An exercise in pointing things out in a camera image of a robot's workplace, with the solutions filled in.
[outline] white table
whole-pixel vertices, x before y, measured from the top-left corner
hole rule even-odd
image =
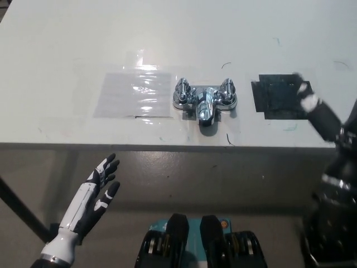
[[[123,150],[328,147],[307,121],[265,120],[255,112],[250,82],[298,71],[345,120],[357,98],[356,14],[355,0],[14,0],[0,24],[0,142]],[[166,118],[95,118],[105,75],[130,66],[139,50],[139,65],[175,78],[168,103],[176,76],[208,85],[232,78],[237,116],[224,113],[203,133],[171,104]]]

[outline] robot finger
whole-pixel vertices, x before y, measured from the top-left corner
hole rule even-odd
[[[94,205],[93,211],[90,213],[86,221],[83,223],[81,229],[81,236],[84,238],[100,220],[102,215],[107,211],[108,205],[112,202],[114,196],[116,195],[120,187],[120,182],[113,182],[108,190],[105,191],[104,195],[97,200]]]

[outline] chrome faucet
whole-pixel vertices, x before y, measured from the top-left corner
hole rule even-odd
[[[233,81],[224,80],[221,86],[190,86],[181,78],[173,93],[173,105],[184,111],[196,112],[196,119],[201,126],[214,123],[216,110],[232,110],[237,105],[237,95]]]

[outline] faucet spout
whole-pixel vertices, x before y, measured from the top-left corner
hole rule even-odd
[[[216,100],[218,91],[214,88],[205,88],[197,95],[196,118],[201,126],[211,126],[214,123]]]

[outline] white robotic arm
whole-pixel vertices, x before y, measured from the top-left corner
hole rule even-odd
[[[81,184],[69,205],[58,230],[58,235],[41,252],[41,258],[31,266],[71,267],[75,258],[75,246],[90,232],[117,193],[120,183],[115,181],[104,195],[95,202],[100,190],[115,178],[119,165],[115,154],[104,159],[87,180]]]

